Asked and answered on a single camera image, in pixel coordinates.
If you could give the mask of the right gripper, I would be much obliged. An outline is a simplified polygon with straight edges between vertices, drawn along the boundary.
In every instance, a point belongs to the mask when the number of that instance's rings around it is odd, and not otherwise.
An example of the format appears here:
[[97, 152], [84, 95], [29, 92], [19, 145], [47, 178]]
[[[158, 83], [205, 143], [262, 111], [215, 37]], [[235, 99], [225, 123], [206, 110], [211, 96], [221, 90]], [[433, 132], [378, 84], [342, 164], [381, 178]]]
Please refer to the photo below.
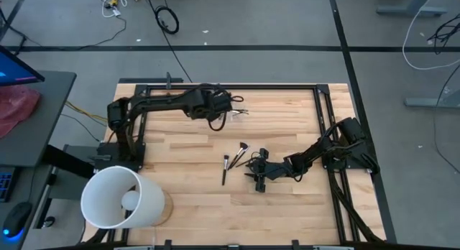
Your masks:
[[265, 148], [259, 150], [258, 157], [252, 157], [247, 160], [246, 167], [253, 168], [253, 173], [244, 173], [256, 182], [255, 190], [257, 192], [265, 191], [265, 179], [275, 180], [286, 176], [286, 169], [283, 163], [268, 162], [269, 152]]

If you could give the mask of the black fan makeup brush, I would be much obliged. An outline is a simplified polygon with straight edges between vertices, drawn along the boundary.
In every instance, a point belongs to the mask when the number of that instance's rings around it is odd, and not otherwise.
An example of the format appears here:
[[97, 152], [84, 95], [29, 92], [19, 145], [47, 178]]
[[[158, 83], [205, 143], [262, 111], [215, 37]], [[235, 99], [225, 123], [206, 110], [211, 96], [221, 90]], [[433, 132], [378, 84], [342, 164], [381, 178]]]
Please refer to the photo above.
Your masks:
[[230, 170], [241, 159], [243, 154], [249, 148], [248, 144], [246, 144], [244, 142], [240, 142], [239, 146], [240, 146], [239, 151], [237, 152], [237, 154], [234, 156], [233, 160], [231, 161], [231, 163], [230, 163], [230, 165], [228, 167], [228, 170]]

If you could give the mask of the thick-handled black makeup brush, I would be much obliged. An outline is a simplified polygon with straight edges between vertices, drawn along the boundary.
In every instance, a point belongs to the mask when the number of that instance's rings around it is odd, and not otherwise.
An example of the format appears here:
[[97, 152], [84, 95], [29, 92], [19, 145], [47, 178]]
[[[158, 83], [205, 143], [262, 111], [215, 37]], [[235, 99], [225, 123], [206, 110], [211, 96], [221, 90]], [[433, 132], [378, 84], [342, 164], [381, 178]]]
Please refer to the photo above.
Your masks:
[[224, 155], [224, 168], [223, 168], [222, 179], [221, 179], [222, 186], [224, 186], [226, 182], [226, 172], [228, 170], [228, 165], [229, 165], [229, 155], [225, 154]]

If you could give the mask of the black bar with clamp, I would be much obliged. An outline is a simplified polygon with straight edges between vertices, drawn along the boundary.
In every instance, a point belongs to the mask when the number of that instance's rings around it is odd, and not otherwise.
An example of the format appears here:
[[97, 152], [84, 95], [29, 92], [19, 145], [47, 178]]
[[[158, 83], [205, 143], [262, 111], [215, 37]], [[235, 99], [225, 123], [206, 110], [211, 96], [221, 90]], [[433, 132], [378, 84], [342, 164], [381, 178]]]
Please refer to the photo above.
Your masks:
[[120, 78], [118, 84], [135, 84], [135, 85], [158, 85], [161, 88], [171, 89], [172, 84], [182, 84], [182, 78], [172, 78], [169, 72], [166, 72], [164, 78]]

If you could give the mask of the black support beam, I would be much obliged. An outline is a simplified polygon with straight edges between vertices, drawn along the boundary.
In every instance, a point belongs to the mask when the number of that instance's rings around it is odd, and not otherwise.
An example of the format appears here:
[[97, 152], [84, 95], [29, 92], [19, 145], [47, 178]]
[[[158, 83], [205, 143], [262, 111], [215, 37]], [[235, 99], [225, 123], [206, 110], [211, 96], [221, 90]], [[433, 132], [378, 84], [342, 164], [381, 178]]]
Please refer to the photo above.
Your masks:
[[91, 179], [94, 175], [93, 165], [52, 145], [47, 145], [42, 161], [86, 179]]

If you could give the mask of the black side desk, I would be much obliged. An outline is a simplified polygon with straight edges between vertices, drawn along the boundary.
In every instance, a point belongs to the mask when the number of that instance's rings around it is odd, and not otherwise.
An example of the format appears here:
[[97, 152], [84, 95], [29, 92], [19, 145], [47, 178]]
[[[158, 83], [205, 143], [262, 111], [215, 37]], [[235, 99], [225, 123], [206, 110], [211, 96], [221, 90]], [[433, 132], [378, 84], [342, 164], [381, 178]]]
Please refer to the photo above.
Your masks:
[[77, 75], [73, 72], [39, 72], [41, 83], [28, 86], [40, 93], [32, 115], [0, 139], [0, 166], [35, 167], [42, 163]]

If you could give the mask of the pink red cloth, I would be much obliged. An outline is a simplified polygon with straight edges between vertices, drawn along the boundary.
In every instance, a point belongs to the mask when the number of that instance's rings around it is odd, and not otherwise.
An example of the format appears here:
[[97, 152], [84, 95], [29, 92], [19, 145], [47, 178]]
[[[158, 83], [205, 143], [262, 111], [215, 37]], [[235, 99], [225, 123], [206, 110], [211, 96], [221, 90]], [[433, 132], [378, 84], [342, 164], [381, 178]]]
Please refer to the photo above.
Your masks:
[[41, 94], [25, 85], [0, 87], [0, 139], [28, 119]]

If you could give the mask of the computer monitor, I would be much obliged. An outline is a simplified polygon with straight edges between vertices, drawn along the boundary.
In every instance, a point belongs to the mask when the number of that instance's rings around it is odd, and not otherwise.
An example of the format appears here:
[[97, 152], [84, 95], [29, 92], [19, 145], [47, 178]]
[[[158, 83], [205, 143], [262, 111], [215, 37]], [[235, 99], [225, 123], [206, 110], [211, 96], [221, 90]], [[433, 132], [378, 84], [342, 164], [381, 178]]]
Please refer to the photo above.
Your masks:
[[0, 87], [44, 82], [45, 78], [0, 45]]

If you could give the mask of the black keyboard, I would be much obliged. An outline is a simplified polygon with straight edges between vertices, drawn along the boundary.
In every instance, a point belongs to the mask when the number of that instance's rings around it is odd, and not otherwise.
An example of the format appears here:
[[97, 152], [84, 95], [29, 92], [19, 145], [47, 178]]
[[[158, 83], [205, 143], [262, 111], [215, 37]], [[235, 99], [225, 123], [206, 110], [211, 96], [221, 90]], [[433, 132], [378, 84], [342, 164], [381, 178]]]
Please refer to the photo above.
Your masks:
[[15, 167], [0, 166], [0, 203], [9, 201], [17, 176]]

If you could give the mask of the black computer mouse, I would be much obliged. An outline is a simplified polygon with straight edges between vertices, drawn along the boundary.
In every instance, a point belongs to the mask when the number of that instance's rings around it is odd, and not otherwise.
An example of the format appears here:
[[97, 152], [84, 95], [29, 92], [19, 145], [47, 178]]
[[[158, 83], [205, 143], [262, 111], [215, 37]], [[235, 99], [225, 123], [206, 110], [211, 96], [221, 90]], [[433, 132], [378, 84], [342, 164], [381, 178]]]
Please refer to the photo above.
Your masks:
[[31, 203], [22, 202], [15, 205], [3, 222], [2, 235], [10, 241], [17, 240], [24, 232], [25, 224], [31, 212]]

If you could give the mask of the grey desk leg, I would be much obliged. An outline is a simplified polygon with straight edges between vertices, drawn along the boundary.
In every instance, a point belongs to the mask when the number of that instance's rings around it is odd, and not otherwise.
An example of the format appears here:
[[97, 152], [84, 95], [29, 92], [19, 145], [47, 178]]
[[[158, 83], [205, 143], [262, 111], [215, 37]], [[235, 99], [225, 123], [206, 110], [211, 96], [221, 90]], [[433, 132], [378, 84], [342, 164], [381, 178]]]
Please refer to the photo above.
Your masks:
[[376, 13], [404, 17], [440, 17], [447, 12], [443, 7], [428, 6], [429, 1], [430, 0], [411, 0], [402, 6], [378, 6], [376, 8]]

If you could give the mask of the black aluminium table frame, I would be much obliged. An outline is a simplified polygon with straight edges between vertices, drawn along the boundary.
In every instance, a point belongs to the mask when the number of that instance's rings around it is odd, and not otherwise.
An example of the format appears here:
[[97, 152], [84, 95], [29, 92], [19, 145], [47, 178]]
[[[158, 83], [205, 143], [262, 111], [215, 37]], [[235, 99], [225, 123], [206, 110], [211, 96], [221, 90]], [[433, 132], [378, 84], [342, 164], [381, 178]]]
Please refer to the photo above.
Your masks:
[[226, 84], [241, 96], [249, 114], [241, 122], [212, 131], [204, 121], [192, 121], [179, 111], [148, 114], [146, 155], [141, 175], [156, 182], [173, 201], [170, 218], [159, 226], [124, 229], [117, 238], [129, 246], [207, 247], [337, 245], [363, 241], [346, 209], [334, 197], [336, 182], [354, 204], [369, 230], [388, 243], [394, 241], [391, 223], [381, 216], [380, 182], [366, 170], [330, 173], [320, 160], [300, 182], [280, 178], [267, 183], [264, 193], [238, 167], [226, 173], [221, 185], [224, 155], [235, 154], [239, 142], [249, 156], [260, 148], [279, 162], [307, 149], [329, 125], [354, 115], [345, 84]]

